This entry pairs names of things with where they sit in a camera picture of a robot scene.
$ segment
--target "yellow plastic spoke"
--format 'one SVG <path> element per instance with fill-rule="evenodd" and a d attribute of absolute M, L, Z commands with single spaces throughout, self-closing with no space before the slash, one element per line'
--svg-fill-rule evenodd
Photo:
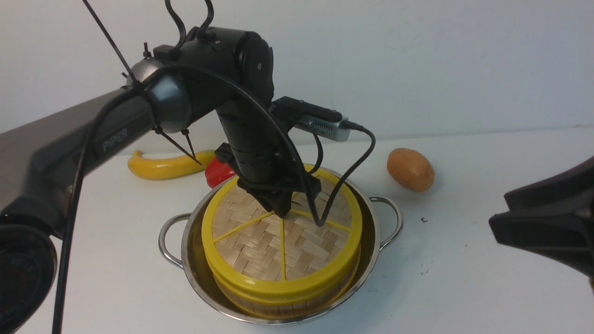
<path fill-rule="evenodd" d="M 259 220 L 262 220 L 262 219 L 264 219 L 266 217 L 270 217 L 273 214 L 274 214 L 274 212 L 267 212 L 267 213 L 261 215 L 260 217 L 256 217 L 254 219 L 248 220 L 247 222 L 245 222 L 245 223 L 237 226 L 236 228 L 231 229 L 229 232 L 227 232 L 227 233 L 221 235 L 220 237 L 214 239 L 213 242 L 216 243 L 217 241 L 219 241 L 219 240 L 221 240 L 223 238 L 226 238 L 226 237 L 232 235 L 233 233 L 235 233 L 235 232 L 239 231 L 240 229 L 248 226 L 249 224 L 253 224 L 253 223 L 255 223 L 255 222 L 259 221 Z"/>
<path fill-rule="evenodd" d="M 312 218 L 312 215 L 309 212 L 305 212 L 305 211 L 301 211 L 301 210 L 295 210 L 295 209 L 291 209 L 290 212 L 292 212 L 292 213 L 294 213 L 296 215 L 299 215 L 299 216 L 303 216 L 303 217 L 307 217 L 307 218 Z M 343 226 L 343 225 L 341 225 L 341 224 L 339 224 L 337 222 L 333 222 L 330 219 L 326 219 L 326 223 L 334 226 L 335 228 L 340 228 L 340 229 L 343 229 L 343 230 L 345 230 L 347 232 L 350 232 L 350 228 L 348 228 L 346 226 Z"/>

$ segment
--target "black cable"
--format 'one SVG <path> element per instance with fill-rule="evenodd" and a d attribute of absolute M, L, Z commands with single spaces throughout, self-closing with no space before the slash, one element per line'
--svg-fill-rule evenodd
<path fill-rule="evenodd" d="M 213 19 L 214 19 L 213 2 L 211 0 L 204 0 L 204 2 L 206 3 L 206 8 L 208 9 L 208 13 L 206 15 L 206 20 L 204 20 L 204 22 L 200 26 L 200 29 L 198 29 L 198 37 L 200 37 L 200 38 L 203 38 L 206 36 L 206 30 L 208 29 L 208 26 L 213 22 Z"/>
<path fill-rule="evenodd" d="M 132 99 L 133 97 L 142 96 L 145 98 L 151 106 L 151 110 L 153 112 L 154 121 L 157 123 L 156 118 L 156 110 L 154 107 L 154 102 L 148 94 L 144 91 L 142 85 L 134 76 L 132 69 L 122 56 L 122 53 L 119 51 L 118 47 L 115 45 L 115 42 L 109 35 L 108 31 L 105 29 L 105 26 L 95 13 L 95 10 L 91 7 L 88 0 L 83 0 L 84 5 L 89 10 L 89 13 L 95 19 L 95 22 L 111 44 L 113 50 L 118 55 L 119 60 L 122 62 L 126 71 L 128 71 L 128 75 L 132 79 L 134 89 L 126 91 L 112 100 L 110 100 L 95 116 L 95 119 L 91 123 L 89 131 L 87 132 L 87 136 L 85 137 L 83 143 L 83 149 L 81 151 L 80 160 L 78 161 L 77 171 L 74 175 L 74 182 L 72 183 L 72 191 L 70 194 L 70 201 L 68 202 L 68 211 L 66 215 L 66 228 L 64 233 L 64 239 L 62 242 L 62 252 L 60 254 L 60 264 L 58 269 L 58 281 L 56 283 L 56 300 L 54 303 L 53 308 L 53 323 L 52 323 L 52 333 L 53 334 L 60 334 L 62 332 L 62 322 L 64 319 L 64 304 L 66 301 L 66 284 L 68 281 L 68 266 L 70 263 L 70 250 L 72 249 L 72 236 L 74 234 L 74 222 L 76 220 L 76 214 L 78 210 L 78 201 L 80 199 L 80 191 L 83 187 L 83 178 L 84 178 L 84 169 L 87 163 L 87 159 L 89 158 L 89 151 L 93 145 L 93 140 L 99 131 L 100 126 L 103 124 L 105 118 L 109 115 L 112 110 L 114 110 L 117 106 L 121 105 L 122 103 Z"/>
<path fill-rule="evenodd" d="M 175 22 L 175 25 L 178 27 L 179 30 L 179 41 L 175 45 L 175 49 L 179 50 L 185 42 L 185 25 L 182 19 L 179 18 L 178 13 L 176 13 L 173 10 L 173 7 L 171 7 L 171 0 L 165 0 L 165 7 L 167 8 L 167 12 L 169 13 L 169 15 L 171 15 L 173 22 Z"/>
<path fill-rule="evenodd" d="M 353 123 L 350 121 L 343 121 L 341 123 L 341 126 L 367 134 L 371 139 L 371 144 L 369 145 L 369 149 L 367 149 L 367 151 L 365 151 L 365 153 L 363 153 L 363 155 L 357 161 L 355 161 L 355 163 L 349 169 L 346 170 L 346 172 L 342 175 L 342 177 L 338 180 L 338 182 L 334 186 L 334 189 L 332 189 L 332 193 L 330 193 L 330 196 L 328 197 L 328 202 L 326 203 L 326 207 L 324 208 L 324 212 L 322 212 L 322 217 L 320 218 L 320 221 L 322 222 L 322 224 L 328 218 L 328 214 L 330 213 L 330 209 L 332 207 L 332 202 L 334 202 L 336 195 L 338 195 L 338 192 L 340 191 L 340 187 L 342 187 L 342 185 L 346 182 L 346 179 L 352 174 L 352 172 L 354 172 L 357 169 L 357 167 L 359 167 L 360 164 L 363 163 L 363 161 L 365 161 L 365 159 L 367 159 L 367 157 L 371 154 L 371 152 L 375 148 L 375 136 L 373 135 L 373 133 L 370 130 L 367 130 L 366 128 L 360 126 L 359 124 Z"/>
<path fill-rule="evenodd" d="M 324 148 L 322 147 L 322 142 L 318 135 L 314 133 L 315 145 L 318 147 L 318 159 L 315 161 L 314 167 L 308 172 L 310 175 L 317 172 L 320 166 L 322 165 L 322 160 L 324 160 Z"/>
<path fill-rule="evenodd" d="M 64 302 L 66 299 L 66 282 L 68 279 L 68 265 L 70 261 L 70 249 L 72 247 L 72 235 L 74 233 L 74 221 L 76 219 L 78 200 L 80 198 L 80 191 L 83 186 L 84 170 L 89 158 L 89 152 L 92 149 L 94 138 L 99 132 L 99 127 L 103 124 L 105 118 L 109 113 L 122 103 L 138 96 L 136 90 L 126 91 L 112 100 L 110 100 L 95 116 L 93 123 L 87 132 L 84 140 L 83 150 L 78 161 L 78 167 L 74 176 L 72 184 L 72 193 L 68 203 L 68 213 L 66 216 L 66 231 L 64 233 L 64 241 L 62 242 L 62 254 L 60 255 L 60 265 L 58 271 L 58 283 L 56 284 L 56 301 L 53 311 L 53 325 L 52 333 L 59 334 L 62 330 L 62 319 L 64 316 Z"/>

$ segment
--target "yellow rim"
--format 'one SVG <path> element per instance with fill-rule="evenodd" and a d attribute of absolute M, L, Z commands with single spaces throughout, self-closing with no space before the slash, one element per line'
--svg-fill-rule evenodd
<path fill-rule="evenodd" d="M 312 310 L 308 310 L 308 312 L 307 312 L 308 314 L 311 314 L 311 313 L 317 312 L 317 311 L 321 310 L 322 308 L 324 308 L 324 307 L 326 307 L 326 306 L 328 306 L 328 305 L 332 304 L 332 303 L 333 303 L 333 302 L 335 302 L 335 301 L 336 301 L 338 298 L 340 298 L 342 295 L 344 295 L 344 294 L 345 294 L 345 292 L 346 292 L 348 289 L 350 289 L 350 286 L 353 284 L 353 281 L 355 280 L 355 274 L 357 273 L 357 267 L 359 267 L 359 262 L 361 261 L 361 252 L 360 252 L 359 250 L 357 251 L 357 254 L 356 254 L 356 255 L 357 255 L 357 258 L 356 258 L 356 261 L 355 261 L 355 266 L 353 267 L 353 272 L 350 274 L 349 281 L 348 281 L 348 282 L 346 282 L 346 284 L 345 284 L 345 285 L 342 287 L 342 289 L 340 289 L 340 291 L 339 291 L 339 292 L 338 292 L 338 293 L 337 293 L 335 296 L 333 296 L 331 300 L 329 300 L 327 303 L 324 303 L 323 305 L 321 305 L 321 306 L 319 306 L 319 307 L 313 308 Z M 257 314 L 257 313 L 254 313 L 254 312 L 250 311 L 249 309 L 247 309 L 247 308 L 245 308 L 245 307 L 241 306 L 240 304 L 236 303 L 236 302 L 233 300 L 233 298 L 232 298 L 231 296 L 228 296 L 228 295 L 227 295 L 227 292 L 225 292 L 224 290 L 221 290 L 221 292 L 223 293 L 223 295 L 225 295 L 225 296 L 227 297 L 227 299 L 229 299 L 229 301 L 230 301 L 230 302 L 231 302 L 233 305 L 235 305 L 235 306 L 236 306 L 238 309 L 240 309 L 240 310 L 242 310 L 242 311 L 246 312 L 247 314 L 249 314 L 249 315 L 251 315 L 251 316 L 260 317 L 260 318 L 265 318 L 265 319 L 278 319 L 278 318 L 275 318 L 275 317 L 264 316 L 264 315 L 262 315 L 262 314 Z"/>
<path fill-rule="evenodd" d="M 327 179 L 333 184 L 336 184 L 336 182 L 339 180 L 338 177 L 324 170 L 318 170 L 315 174 Z M 351 263 L 353 257 L 356 255 L 356 251 L 361 240 L 362 230 L 362 216 L 359 204 L 355 198 L 355 195 L 346 185 L 343 185 L 340 188 L 340 192 L 345 197 L 350 208 L 350 214 L 352 218 L 351 226 L 350 228 L 346 228 L 339 224 L 335 224 L 334 222 L 329 222 L 333 226 L 338 225 L 341 226 L 341 228 L 350 231 L 349 239 L 346 241 L 345 247 L 340 252 L 340 254 L 326 267 L 308 276 L 287 281 L 285 276 L 282 275 L 283 277 L 280 281 L 265 281 L 261 279 L 250 278 L 237 272 L 223 259 L 215 247 L 215 242 L 219 240 L 219 238 L 217 238 L 217 240 L 213 239 L 212 221 L 214 219 L 214 213 L 219 203 L 224 199 L 225 195 L 233 187 L 236 187 L 237 180 L 237 177 L 229 180 L 229 182 L 227 182 L 214 195 L 206 209 L 202 225 L 204 254 L 206 255 L 208 263 L 213 270 L 213 274 L 217 279 L 220 280 L 220 283 L 224 284 L 230 291 L 237 293 L 248 300 L 261 300 L 268 301 L 270 303 L 271 300 L 282 299 L 285 302 L 291 300 L 292 302 L 297 303 L 299 301 L 307 300 L 315 297 L 316 295 L 322 294 L 326 290 L 326 287 L 336 282 L 341 277 L 344 277 L 345 269 L 348 270 L 348 264 Z M 302 212 L 295 213 L 307 215 L 307 213 Z M 234 229 L 234 232 L 237 231 L 237 229 L 241 229 L 242 227 L 249 225 L 250 223 L 258 221 L 259 219 L 252 220 Z M 284 233 L 281 233 L 281 235 L 283 236 L 283 238 L 281 238 L 281 259 L 284 259 Z"/>

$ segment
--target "robotic arm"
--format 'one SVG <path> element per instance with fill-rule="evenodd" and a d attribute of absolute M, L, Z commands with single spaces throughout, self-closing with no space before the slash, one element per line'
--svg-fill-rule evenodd
<path fill-rule="evenodd" d="M 17 330 L 49 292 L 57 262 L 50 235 L 64 240 L 54 317 L 54 332 L 59 332 L 80 171 L 91 172 L 145 133 L 186 131 L 216 111 L 228 139 L 217 157 L 235 171 L 240 187 L 281 217 L 295 191 L 311 199 L 317 217 L 313 199 L 320 182 L 305 171 L 287 136 L 292 127 L 335 141 L 347 140 L 350 129 L 369 133 L 336 111 L 290 97 L 273 102 L 273 53 L 265 40 L 251 31 L 208 27 L 209 19 L 185 34 L 168 0 L 166 5 L 180 28 L 179 43 L 158 46 L 153 54 L 145 47 L 126 86 L 61 112 L 69 112 L 77 126 L 36 150 L 22 177 L 11 181 L 19 190 L 5 206 L 0 203 L 0 332 Z M 324 220 L 322 214 L 316 223 Z"/>
<path fill-rule="evenodd" d="M 140 81 L 150 81 L 146 92 L 154 101 L 156 115 L 151 104 L 135 92 L 128 78 L 128 85 L 119 89 L 111 102 L 113 111 L 99 128 L 85 172 L 91 172 L 152 129 L 177 133 L 216 110 L 229 141 L 217 150 L 219 158 L 233 168 L 241 179 L 239 185 L 265 209 L 284 216 L 290 208 L 292 192 L 305 192 L 306 187 L 299 179 L 296 163 L 281 136 L 249 101 L 225 83 L 189 73 L 189 70 L 207 69 L 246 87 L 271 110 L 285 132 L 297 125 L 343 141 L 350 130 L 339 127 L 343 122 L 341 114 L 289 97 L 273 103 L 272 49 L 256 33 L 210 28 L 205 39 L 189 35 L 176 59 L 169 54 L 172 49 L 159 46 L 154 50 L 154 57 L 145 52 L 146 58 L 132 67 Z M 151 75 L 159 68 L 172 66 L 182 70 L 151 80 Z M 47 225 L 57 237 L 63 237 L 69 189 L 92 122 L 92 118 L 88 119 L 75 131 L 33 155 L 19 196 L 2 210 L 4 221 L 37 222 Z M 320 124 L 336 126 L 321 127 Z M 311 176 L 307 180 L 315 197 L 320 190 L 319 181 Z"/>

